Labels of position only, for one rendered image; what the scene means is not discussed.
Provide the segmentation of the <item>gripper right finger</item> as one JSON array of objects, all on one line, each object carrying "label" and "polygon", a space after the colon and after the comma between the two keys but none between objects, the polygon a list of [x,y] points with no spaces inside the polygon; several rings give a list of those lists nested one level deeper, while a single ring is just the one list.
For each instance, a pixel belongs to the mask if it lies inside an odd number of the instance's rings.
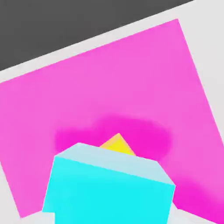
[{"label": "gripper right finger", "polygon": [[216,224],[197,215],[178,209],[171,203],[167,224]]}]

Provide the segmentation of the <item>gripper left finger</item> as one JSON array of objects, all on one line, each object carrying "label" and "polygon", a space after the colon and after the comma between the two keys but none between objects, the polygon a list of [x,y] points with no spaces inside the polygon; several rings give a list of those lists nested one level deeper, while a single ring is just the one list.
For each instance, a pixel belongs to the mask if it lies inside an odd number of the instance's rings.
[{"label": "gripper left finger", "polygon": [[55,224],[55,214],[39,211],[21,218],[19,224]]}]

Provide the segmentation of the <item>small cyan cube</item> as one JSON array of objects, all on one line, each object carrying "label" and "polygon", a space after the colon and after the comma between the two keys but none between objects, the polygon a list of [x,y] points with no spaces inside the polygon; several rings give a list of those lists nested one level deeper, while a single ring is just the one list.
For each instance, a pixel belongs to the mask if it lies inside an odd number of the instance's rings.
[{"label": "small cyan cube", "polygon": [[167,224],[174,191],[156,161],[77,143],[54,157],[42,210],[55,224]]}]

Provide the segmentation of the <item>small yellow cube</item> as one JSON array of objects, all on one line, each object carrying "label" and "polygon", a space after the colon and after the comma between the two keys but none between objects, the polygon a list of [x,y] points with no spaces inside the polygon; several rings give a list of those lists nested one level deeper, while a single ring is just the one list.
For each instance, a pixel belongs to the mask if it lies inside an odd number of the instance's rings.
[{"label": "small yellow cube", "polygon": [[127,144],[127,142],[124,140],[124,138],[121,136],[120,133],[117,133],[108,141],[103,143],[100,146],[100,148],[135,156],[135,153],[132,151],[132,149],[130,148],[130,146]]}]

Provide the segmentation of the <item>large pink box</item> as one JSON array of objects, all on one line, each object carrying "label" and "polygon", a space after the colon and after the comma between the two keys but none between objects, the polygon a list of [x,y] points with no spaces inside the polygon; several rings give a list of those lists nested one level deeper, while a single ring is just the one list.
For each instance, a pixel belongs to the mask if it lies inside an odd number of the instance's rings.
[{"label": "large pink box", "polygon": [[174,204],[224,224],[224,144],[178,20],[0,83],[0,163],[21,217],[55,154],[120,133],[157,160]]}]

